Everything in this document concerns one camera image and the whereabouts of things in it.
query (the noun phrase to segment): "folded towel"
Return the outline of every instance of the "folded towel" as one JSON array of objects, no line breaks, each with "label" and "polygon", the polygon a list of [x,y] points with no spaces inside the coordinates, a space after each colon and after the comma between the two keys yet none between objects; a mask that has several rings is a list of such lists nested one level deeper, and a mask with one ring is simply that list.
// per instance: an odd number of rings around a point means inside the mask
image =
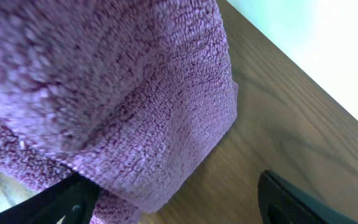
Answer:
[{"label": "folded towel", "polygon": [[0,171],[102,187],[93,223],[134,223],[180,188],[236,118],[218,6],[0,1]]}]

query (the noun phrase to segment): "dark blurry object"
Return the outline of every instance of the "dark blurry object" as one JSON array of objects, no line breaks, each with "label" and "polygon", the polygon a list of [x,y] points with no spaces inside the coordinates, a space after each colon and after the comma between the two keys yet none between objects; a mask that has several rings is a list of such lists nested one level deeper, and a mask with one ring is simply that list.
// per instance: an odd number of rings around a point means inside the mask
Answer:
[{"label": "dark blurry object", "polygon": [[88,224],[99,186],[78,175],[62,180],[36,196],[0,213],[0,224]]},{"label": "dark blurry object", "polygon": [[307,195],[270,170],[265,170],[260,175],[258,200],[264,224],[357,223]]}]

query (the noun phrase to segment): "lavender fabric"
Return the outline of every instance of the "lavender fabric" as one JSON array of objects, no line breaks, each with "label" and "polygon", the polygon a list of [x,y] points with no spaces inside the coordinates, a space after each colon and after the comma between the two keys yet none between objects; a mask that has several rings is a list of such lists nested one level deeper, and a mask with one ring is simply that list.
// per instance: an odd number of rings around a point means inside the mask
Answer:
[{"label": "lavender fabric", "polygon": [[134,223],[180,188],[236,118],[209,0],[0,1],[0,171],[103,189],[93,223]]}]

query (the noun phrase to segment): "white wall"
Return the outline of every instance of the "white wall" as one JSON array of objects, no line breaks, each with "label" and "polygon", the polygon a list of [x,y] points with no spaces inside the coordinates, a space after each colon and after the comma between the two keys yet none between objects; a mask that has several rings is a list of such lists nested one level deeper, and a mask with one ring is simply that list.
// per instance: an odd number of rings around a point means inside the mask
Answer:
[{"label": "white wall", "polygon": [[358,120],[358,1],[228,1]]}]

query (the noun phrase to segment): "towel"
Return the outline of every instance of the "towel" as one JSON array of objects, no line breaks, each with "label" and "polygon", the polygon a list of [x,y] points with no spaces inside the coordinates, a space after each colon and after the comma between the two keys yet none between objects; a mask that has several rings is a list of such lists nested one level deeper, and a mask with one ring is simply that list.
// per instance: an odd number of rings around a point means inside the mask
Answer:
[{"label": "towel", "polygon": [[213,0],[0,0],[0,171],[101,186],[92,223],[168,202],[236,118]]}]

